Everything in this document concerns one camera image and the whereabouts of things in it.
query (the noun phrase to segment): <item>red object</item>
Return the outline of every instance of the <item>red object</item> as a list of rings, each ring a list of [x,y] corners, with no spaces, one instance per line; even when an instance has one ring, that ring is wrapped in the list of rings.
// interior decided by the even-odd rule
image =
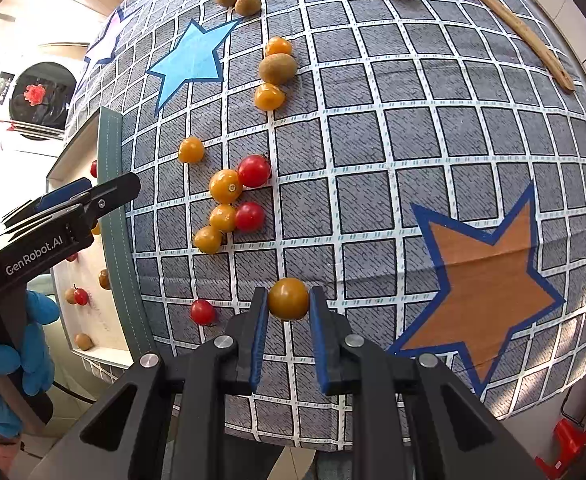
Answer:
[[[191,304],[191,319],[198,325],[211,325],[215,322],[215,309],[207,300],[195,300]]]
[[[46,89],[42,85],[28,85],[24,92],[24,99],[26,99],[31,106],[41,105],[45,95]]]
[[[235,227],[240,231],[257,231],[264,225],[264,209],[255,202],[244,202],[235,213]]]
[[[89,302],[89,294],[83,288],[76,288],[73,295],[78,305],[85,305]]]
[[[576,428],[566,418],[556,424],[553,433],[560,443],[560,457],[552,465],[539,456],[535,457],[536,464],[549,480],[560,478],[586,446],[586,431]]]
[[[270,176],[271,165],[262,155],[249,155],[237,167],[237,177],[246,187],[260,187]]]

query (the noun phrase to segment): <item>orange star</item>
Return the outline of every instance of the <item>orange star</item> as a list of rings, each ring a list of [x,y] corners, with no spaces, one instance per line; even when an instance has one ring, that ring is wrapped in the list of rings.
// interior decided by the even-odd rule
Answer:
[[[513,333],[564,301],[533,266],[533,187],[493,234],[421,206],[413,209],[440,291],[391,351],[418,355],[458,350],[479,396]]]

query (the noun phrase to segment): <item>metal screw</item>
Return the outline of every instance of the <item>metal screw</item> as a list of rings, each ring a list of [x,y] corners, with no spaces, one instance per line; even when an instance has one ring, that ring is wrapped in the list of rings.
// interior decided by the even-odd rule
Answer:
[[[233,338],[230,335],[219,335],[215,338],[215,346],[218,348],[228,348],[233,344]]]
[[[139,359],[139,363],[144,368],[153,368],[156,364],[158,364],[158,362],[160,362],[160,358],[151,352],[144,354]]]
[[[358,334],[349,334],[344,338],[344,342],[346,346],[350,346],[351,348],[359,348],[364,344],[364,338]]]
[[[417,358],[417,362],[424,368],[435,368],[438,365],[439,359],[433,354],[422,354]]]

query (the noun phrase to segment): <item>gloved hand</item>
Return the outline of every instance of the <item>gloved hand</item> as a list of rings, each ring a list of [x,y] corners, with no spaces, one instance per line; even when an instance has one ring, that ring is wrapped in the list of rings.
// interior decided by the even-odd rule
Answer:
[[[24,331],[20,351],[0,345],[0,376],[10,374],[21,366],[24,368],[24,392],[34,396],[40,391],[47,391],[53,384],[55,367],[44,340],[42,325],[59,318],[59,307],[43,294],[27,290],[26,314],[30,323]],[[22,422],[0,397],[0,435],[11,438],[21,431]]]

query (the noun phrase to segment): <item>wooden stick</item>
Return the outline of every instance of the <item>wooden stick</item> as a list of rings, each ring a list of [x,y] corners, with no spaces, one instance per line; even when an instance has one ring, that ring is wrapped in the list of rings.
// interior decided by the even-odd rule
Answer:
[[[571,76],[564,70],[560,60],[547,48],[535,32],[511,12],[511,9],[508,9],[497,0],[480,1],[496,13],[503,22],[509,25],[531,47],[531,50],[540,58],[565,92],[569,93],[576,90]]]

